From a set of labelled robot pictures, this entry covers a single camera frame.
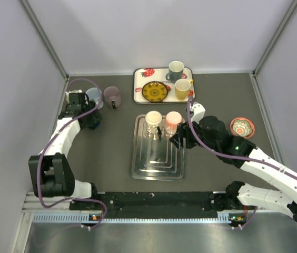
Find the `cream white mug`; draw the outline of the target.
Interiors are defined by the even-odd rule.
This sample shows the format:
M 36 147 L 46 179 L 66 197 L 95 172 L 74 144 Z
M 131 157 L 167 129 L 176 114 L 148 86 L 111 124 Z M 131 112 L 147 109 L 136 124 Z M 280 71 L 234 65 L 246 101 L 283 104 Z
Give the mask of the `cream white mug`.
M 158 111 L 150 111 L 145 116 L 146 130 L 152 137 L 162 139 L 163 117 Z

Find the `pink mug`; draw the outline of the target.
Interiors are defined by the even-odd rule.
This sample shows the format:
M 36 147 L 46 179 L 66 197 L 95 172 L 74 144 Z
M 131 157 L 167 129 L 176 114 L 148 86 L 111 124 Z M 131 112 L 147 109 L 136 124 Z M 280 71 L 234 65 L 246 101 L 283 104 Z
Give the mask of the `pink mug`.
M 170 138 L 177 132 L 177 127 L 183 122 L 180 113 L 176 111 L 169 112 L 165 117 L 165 136 Z

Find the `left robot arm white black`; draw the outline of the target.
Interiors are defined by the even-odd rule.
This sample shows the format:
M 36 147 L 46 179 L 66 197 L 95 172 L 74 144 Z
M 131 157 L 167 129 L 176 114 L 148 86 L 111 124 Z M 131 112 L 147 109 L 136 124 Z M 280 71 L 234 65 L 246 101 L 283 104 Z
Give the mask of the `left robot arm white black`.
M 79 91 L 68 95 L 69 103 L 59 114 L 55 131 L 46 147 L 39 155 L 29 158 L 28 167 L 33 191 L 36 197 L 81 198 L 88 209 L 99 204 L 99 196 L 92 183 L 76 180 L 67 160 L 75 137 L 82 129 L 96 128 L 102 115 L 98 106 L 102 104 L 101 95 L 93 100 Z

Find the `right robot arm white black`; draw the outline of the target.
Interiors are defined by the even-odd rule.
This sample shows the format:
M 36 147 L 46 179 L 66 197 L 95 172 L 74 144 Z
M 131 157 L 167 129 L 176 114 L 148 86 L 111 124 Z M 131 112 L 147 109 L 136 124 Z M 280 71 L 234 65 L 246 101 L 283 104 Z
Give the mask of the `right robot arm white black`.
M 297 172 L 275 161 L 251 141 L 232 135 L 215 116 L 199 122 L 180 123 L 170 141 L 177 148 L 200 146 L 221 161 L 251 173 L 275 190 L 233 182 L 226 189 L 226 203 L 236 209 L 241 205 L 280 212 L 297 222 Z

